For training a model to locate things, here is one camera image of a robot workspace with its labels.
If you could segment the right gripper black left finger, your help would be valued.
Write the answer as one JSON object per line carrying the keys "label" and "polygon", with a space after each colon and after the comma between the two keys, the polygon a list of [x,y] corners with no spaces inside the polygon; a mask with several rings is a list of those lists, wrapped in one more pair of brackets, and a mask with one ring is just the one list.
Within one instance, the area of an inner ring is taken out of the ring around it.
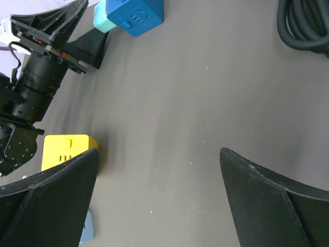
{"label": "right gripper black left finger", "polygon": [[100,158],[89,149],[1,186],[1,246],[79,246]]}

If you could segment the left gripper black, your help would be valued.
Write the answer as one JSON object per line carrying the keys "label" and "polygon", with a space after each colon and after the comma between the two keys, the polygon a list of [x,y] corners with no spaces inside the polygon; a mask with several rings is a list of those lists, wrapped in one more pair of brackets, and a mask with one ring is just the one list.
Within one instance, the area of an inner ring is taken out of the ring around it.
{"label": "left gripper black", "polygon": [[73,1],[61,8],[31,15],[12,15],[12,32],[31,54],[13,90],[22,99],[9,104],[10,113],[27,122],[41,121],[68,70],[85,73],[85,62],[99,69],[108,32],[96,28],[68,42],[88,6]]}

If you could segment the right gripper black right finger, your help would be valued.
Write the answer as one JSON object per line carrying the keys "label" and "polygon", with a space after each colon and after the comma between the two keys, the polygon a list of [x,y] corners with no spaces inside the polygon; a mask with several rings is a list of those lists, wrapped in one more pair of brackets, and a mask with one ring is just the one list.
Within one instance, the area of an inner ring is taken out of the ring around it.
{"label": "right gripper black right finger", "polygon": [[240,246],[328,246],[328,191],[220,150]]}

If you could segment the light blue plug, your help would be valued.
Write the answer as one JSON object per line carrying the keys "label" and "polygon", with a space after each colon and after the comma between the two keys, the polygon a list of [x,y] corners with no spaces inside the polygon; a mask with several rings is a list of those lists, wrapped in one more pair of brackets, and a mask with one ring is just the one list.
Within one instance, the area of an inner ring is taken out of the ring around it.
{"label": "light blue plug", "polygon": [[95,230],[94,230],[93,217],[91,211],[88,210],[79,243],[82,244],[89,242],[94,239],[94,236],[95,236]]}

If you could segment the yellow cube plug adapter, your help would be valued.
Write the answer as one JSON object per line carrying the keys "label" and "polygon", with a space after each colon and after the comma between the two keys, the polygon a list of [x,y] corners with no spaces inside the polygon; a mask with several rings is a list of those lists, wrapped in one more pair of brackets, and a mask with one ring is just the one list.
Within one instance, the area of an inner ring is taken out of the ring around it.
{"label": "yellow cube plug adapter", "polygon": [[99,143],[87,134],[47,135],[44,139],[41,171],[59,165],[85,152],[99,148]]}

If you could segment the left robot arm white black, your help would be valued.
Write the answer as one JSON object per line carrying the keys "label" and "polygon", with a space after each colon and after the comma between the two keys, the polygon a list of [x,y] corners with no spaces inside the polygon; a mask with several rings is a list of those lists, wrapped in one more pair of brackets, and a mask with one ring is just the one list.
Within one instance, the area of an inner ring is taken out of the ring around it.
{"label": "left robot arm white black", "polygon": [[87,9],[88,1],[73,1],[61,8],[34,14],[12,15],[16,40],[8,47],[30,52],[10,77],[1,75],[1,176],[31,160],[38,136],[34,126],[43,119],[68,70],[86,73],[87,65],[99,68],[107,34],[92,29],[70,40]]}

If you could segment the teal plug on blue cube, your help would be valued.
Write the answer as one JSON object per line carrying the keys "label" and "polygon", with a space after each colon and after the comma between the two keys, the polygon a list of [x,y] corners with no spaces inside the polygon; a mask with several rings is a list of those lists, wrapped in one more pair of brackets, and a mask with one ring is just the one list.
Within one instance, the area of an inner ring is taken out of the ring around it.
{"label": "teal plug on blue cube", "polygon": [[101,0],[94,6],[93,26],[102,33],[107,33],[117,27],[106,16],[106,0]]}

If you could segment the blue cube socket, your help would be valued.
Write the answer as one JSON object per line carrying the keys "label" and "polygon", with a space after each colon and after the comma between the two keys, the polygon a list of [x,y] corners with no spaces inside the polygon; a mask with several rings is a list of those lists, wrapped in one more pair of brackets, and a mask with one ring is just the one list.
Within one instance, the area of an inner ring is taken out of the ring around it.
{"label": "blue cube socket", "polygon": [[163,23],[163,0],[106,1],[108,20],[133,37]]}

